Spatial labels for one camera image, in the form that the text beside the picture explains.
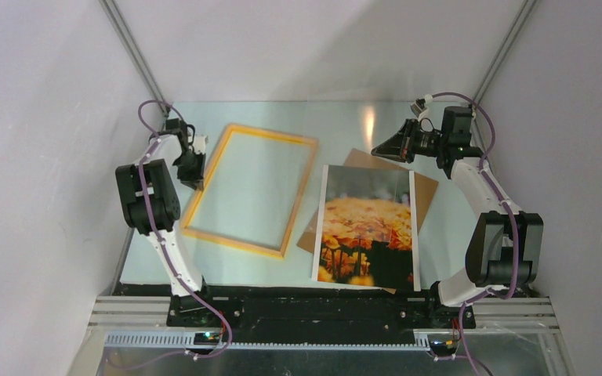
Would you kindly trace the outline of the yellow wooden picture frame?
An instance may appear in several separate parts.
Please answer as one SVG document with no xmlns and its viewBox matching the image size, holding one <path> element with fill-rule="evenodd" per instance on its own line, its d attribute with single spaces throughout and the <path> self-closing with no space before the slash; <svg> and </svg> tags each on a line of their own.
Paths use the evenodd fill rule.
<svg viewBox="0 0 602 376">
<path fill-rule="evenodd" d="M 282 143 L 301 145 L 310 149 L 310 155 L 303 167 L 303 173 L 295 191 L 295 200 L 293 201 L 293 206 L 285 223 L 285 231 L 283 232 L 281 244 L 277 247 L 259 245 L 251 241 L 239 240 L 235 237 L 228 237 L 226 235 L 220 235 L 215 232 L 212 233 L 207 230 L 198 230 L 190 226 L 191 221 L 195 217 L 197 209 L 202 202 L 202 199 L 209 191 L 209 187 L 211 186 L 212 178 L 215 175 L 216 169 L 219 167 L 219 163 L 223 158 L 224 152 L 229 145 L 232 136 L 234 135 L 246 135 L 261 139 L 270 139 Z M 187 237 L 205 240 L 214 244 L 219 244 L 242 251 L 250 251 L 261 255 L 267 255 L 276 259 L 284 258 L 290 238 L 292 236 L 293 226 L 298 215 L 299 207 L 301 206 L 303 200 L 303 194 L 305 193 L 305 189 L 310 178 L 310 173 L 317 156 L 318 144 L 319 141 L 317 139 L 309 136 L 301 136 L 289 132 L 280 132 L 265 128 L 255 128 L 235 123 L 228 124 L 223 130 L 218 143 L 214 147 L 212 156 L 209 159 L 208 166 L 205 170 L 204 189 L 202 191 L 198 191 L 192 196 L 188 202 L 187 209 L 180 220 L 181 233 Z"/>
</svg>

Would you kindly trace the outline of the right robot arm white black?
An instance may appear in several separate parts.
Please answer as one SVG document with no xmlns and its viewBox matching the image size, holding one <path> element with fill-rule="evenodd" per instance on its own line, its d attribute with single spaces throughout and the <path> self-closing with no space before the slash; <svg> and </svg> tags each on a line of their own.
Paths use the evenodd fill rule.
<svg viewBox="0 0 602 376">
<path fill-rule="evenodd" d="M 403 163 L 417 156 L 435 158 L 477 217 L 464 267 L 436 282 L 431 291 L 437 298 L 424 307 L 429 324 L 445 327 L 455 319 L 455 307 L 472 305 L 488 295 L 511 298 L 518 287 L 536 280 L 544 222 L 506 195 L 484 152 L 472 144 L 470 107 L 445 107 L 441 127 L 429 131 L 422 129 L 425 114 L 415 109 L 415 117 L 371 154 Z"/>
</svg>

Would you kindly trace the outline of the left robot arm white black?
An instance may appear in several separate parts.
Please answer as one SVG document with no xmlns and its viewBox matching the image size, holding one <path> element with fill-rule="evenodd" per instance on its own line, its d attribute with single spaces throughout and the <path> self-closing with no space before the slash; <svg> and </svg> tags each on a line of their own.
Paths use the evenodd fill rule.
<svg viewBox="0 0 602 376">
<path fill-rule="evenodd" d="M 203 191 L 206 142 L 204 136 L 195 138 L 193 125 L 168 119 L 135 162 L 115 169 L 126 224 L 149 241 L 163 263 L 172 295 L 180 298 L 201 291 L 205 281 L 180 240 L 182 210 L 175 182 Z"/>
</svg>

